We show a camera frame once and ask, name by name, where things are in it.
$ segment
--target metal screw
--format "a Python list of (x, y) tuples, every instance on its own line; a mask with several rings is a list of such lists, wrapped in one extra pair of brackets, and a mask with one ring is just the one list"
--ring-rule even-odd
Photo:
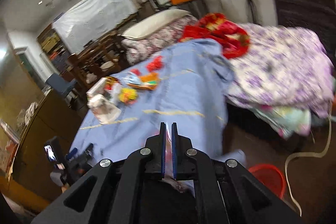
[(226, 162), (227, 166), (229, 167), (236, 167), (238, 165), (237, 161), (236, 160), (228, 160)]
[(107, 167), (107, 166), (110, 166), (110, 164), (111, 164), (111, 161), (108, 159), (101, 160), (99, 163), (101, 167)]
[(141, 155), (148, 155), (148, 154), (150, 154), (150, 152), (151, 152), (151, 150), (149, 148), (142, 148), (140, 150)]
[(187, 150), (187, 154), (189, 156), (195, 156), (197, 154), (197, 150), (194, 149), (194, 148), (190, 148), (190, 149)]

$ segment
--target camera screen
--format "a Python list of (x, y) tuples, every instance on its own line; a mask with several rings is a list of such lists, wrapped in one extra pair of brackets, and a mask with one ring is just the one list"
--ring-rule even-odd
[(55, 157), (55, 154), (54, 154), (54, 152), (53, 152), (53, 149), (51, 148), (50, 145), (46, 145), (46, 146), (44, 147), (44, 150), (45, 150), (45, 152), (47, 153), (48, 159), (49, 159), (50, 161), (57, 161), (57, 159), (56, 159), (56, 157)]

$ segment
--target light blue bedsheet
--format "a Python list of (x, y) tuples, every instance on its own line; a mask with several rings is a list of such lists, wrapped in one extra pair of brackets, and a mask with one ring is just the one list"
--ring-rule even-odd
[[(177, 123), (178, 133), (191, 139), (193, 147), (211, 158), (222, 154), (222, 131), (227, 123), (225, 95), (233, 80), (221, 46), (211, 39), (194, 39), (165, 48), (160, 55), (164, 68), (154, 91), (138, 90), (132, 105), (119, 103), (121, 114), (112, 124), (101, 125), (91, 111), (86, 115), (71, 149), (81, 153), (93, 143), (92, 165), (108, 158), (118, 161), (158, 134), (160, 122)], [(139, 63), (145, 75), (152, 58)], [(121, 79), (131, 68), (113, 75)]]

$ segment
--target yellow toy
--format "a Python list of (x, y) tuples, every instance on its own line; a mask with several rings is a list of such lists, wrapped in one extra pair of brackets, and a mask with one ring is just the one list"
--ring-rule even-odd
[(131, 88), (122, 88), (119, 94), (119, 100), (123, 103), (128, 103), (138, 97), (137, 91)]

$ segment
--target purple floral blanket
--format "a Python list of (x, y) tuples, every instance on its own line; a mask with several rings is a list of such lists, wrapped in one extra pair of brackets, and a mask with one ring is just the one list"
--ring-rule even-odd
[(251, 46), (246, 55), (230, 59), (235, 80), (229, 100), (242, 108), (285, 105), (326, 117), (333, 98), (332, 63), (318, 36), (299, 27), (240, 26)]

